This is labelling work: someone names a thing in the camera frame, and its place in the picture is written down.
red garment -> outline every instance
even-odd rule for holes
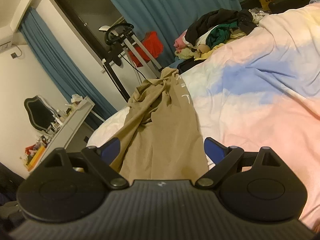
[[[143,41],[141,42],[143,46],[146,47],[146,49],[150,52],[150,54],[157,58],[163,51],[163,45],[161,41],[159,40],[156,32],[149,32],[144,37]],[[138,46],[135,45],[134,48],[137,50],[137,52],[141,55],[141,57],[146,61],[149,62],[150,58],[145,54],[145,52]],[[137,67],[142,67],[141,62],[137,59],[135,55],[133,55],[132,51],[129,51],[129,55],[134,61],[134,63],[137,65]]]

dark green garment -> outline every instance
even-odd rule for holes
[[[211,49],[214,46],[224,43],[230,38],[230,29],[238,28],[237,22],[231,24],[220,24],[215,27],[207,37],[205,44],[207,44]]]

electrical outlet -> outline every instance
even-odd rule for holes
[[[14,52],[14,53],[11,54],[11,57],[12,57],[12,58],[16,58],[16,57],[18,57],[18,56],[17,56],[17,54]]]

black cable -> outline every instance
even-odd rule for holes
[[[21,57],[21,56],[22,56],[22,51],[21,51],[21,49],[20,49],[16,44],[12,44],[12,45],[16,46],[16,47],[18,48],[18,50],[20,50],[21,55],[20,55],[20,56],[17,56],[17,57]]]
[[[124,60],[126,61],[126,62],[128,62],[136,71],[138,71],[143,77],[144,77],[144,79],[147,79],[145,76],[144,76],[144,74],[142,74],[135,66],[133,66],[125,57],[123,57],[124,58]]]

tie-dye bedding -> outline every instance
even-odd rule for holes
[[[320,3],[265,17],[181,76],[203,138],[246,151],[272,147],[305,184],[300,219],[313,228],[320,220]],[[104,144],[127,113],[107,120],[88,144]]]

